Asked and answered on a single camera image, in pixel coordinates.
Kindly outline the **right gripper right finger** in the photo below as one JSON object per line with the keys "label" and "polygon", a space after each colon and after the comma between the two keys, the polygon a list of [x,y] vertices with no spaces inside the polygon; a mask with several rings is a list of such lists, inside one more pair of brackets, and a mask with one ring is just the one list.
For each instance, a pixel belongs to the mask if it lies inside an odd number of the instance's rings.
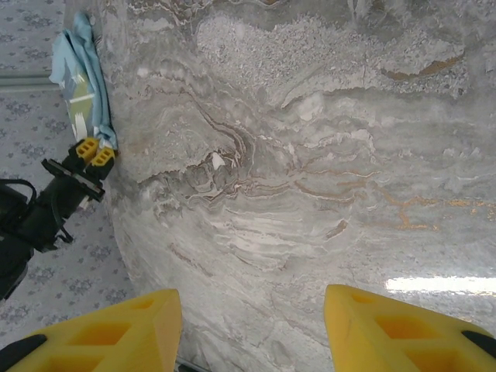
{"label": "right gripper right finger", "polygon": [[438,312],[341,284],[325,291],[337,371],[493,371],[495,338]]}

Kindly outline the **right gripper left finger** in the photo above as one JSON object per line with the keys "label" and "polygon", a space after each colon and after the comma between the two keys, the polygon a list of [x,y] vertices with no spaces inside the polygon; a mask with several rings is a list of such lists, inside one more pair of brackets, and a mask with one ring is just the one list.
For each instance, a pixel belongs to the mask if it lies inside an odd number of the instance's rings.
{"label": "right gripper left finger", "polygon": [[38,329],[1,350],[3,371],[172,371],[181,338],[175,289]]}

